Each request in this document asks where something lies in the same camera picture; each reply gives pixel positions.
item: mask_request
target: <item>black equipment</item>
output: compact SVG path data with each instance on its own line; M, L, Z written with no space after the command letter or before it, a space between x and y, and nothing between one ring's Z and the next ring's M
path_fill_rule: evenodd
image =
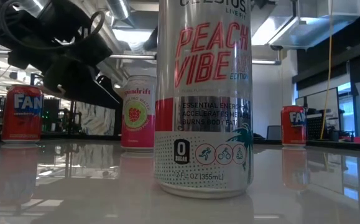
M42 72L44 87L60 93L60 85L65 98L120 108L120 97L96 81L96 65L112 54L98 34L104 24L104 12L89 18L69 0L49 0L33 17L25 10L15 10L15 4L16 0L0 0L0 45L11 49L8 64L21 69L32 65ZM99 24L92 30L98 16Z

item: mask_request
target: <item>dotted pattern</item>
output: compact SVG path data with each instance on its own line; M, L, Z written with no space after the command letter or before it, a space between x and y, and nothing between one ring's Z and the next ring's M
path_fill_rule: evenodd
M206 142L206 138L198 136L195 132L189 135L193 137L185 138L184 134L176 133L155 133L155 178L160 182L182 187L227 189L229 185L227 183L228 178L226 177L231 175L228 172L225 173L228 166L222 166L217 162L210 165L202 165L195 159L197 147L200 144L210 143L211 141ZM188 164L180 165L174 162L174 141L178 139L186 139L190 142L190 162ZM242 165L237 165L236 168L242 169ZM176 172L185 173L188 177L198 174L198 179L186 179L176 176ZM222 176L224 176L224 180L200 180L200 174L211 174L212 176L220 177L220 179L223 179Z

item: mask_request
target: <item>metal pipe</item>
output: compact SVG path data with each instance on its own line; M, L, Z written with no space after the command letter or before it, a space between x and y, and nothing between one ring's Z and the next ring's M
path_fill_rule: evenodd
M7 56L9 50L0 50L0 56ZM136 55L136 54L113 54L110 58L133 59L133 60L156 60L155 55ZM252 60L253 65L280 65L280 60Z
M123 20L130 16L131 8L127 0L106 0L106 5L115 19Z

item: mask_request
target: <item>white wall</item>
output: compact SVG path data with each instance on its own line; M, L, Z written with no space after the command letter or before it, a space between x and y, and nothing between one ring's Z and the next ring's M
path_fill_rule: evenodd
M338 87L340 85L343 85L343 84L346 84L346 83L349 83L349 82L350 82L349 81L349 74L345 74L345 75L342 75L340 77L332 78L330 80L329 89ZM307 87L305 89L299 90L298 91L298 97L308 96L308 95L311 95L311 94L314 94L314 93L318 93L320 91L326 91L327 88L328 88L328 81L321 82L319 84L316 84L316 85Z
M253 65L253 131L263 137L267 127L280 125L283 106L294 105L297 92L297 51L289 50L281 66Z

